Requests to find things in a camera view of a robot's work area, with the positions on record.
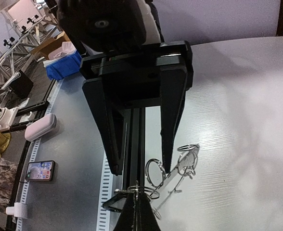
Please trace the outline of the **silver key black tag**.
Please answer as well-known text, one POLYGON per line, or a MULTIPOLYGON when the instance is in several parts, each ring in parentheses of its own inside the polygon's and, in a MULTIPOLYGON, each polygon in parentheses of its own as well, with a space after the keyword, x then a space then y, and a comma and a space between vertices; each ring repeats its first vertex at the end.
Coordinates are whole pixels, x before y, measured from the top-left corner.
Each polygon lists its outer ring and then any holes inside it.
POLYGON ((127 193, 123 192, 114 195, 112 198, 102 204, 102 208, 110 212, 121 213, 127 199, 127 195, 127 193))

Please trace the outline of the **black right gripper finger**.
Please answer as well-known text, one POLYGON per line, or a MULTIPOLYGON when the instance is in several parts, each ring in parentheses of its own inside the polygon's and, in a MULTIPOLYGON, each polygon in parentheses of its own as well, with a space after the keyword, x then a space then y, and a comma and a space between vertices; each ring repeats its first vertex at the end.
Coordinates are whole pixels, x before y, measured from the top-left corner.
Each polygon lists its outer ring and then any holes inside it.
POLYGON ((145 193, 129 193, 114 227, 115 231, 160 231, 145 193))

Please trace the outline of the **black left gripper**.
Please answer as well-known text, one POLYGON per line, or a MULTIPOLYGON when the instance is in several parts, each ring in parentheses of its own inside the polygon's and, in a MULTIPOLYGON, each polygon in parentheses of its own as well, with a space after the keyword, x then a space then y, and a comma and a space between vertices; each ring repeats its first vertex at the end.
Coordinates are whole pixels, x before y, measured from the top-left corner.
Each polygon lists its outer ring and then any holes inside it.
POLYGON ((189 42, 145 45, 139 52, 83 58, 80 72, 87 104, 98 127, 112 174, 122 174, 122 114, 160 106, 162 158, 170 171, 185 92, 193 85, 189 42))

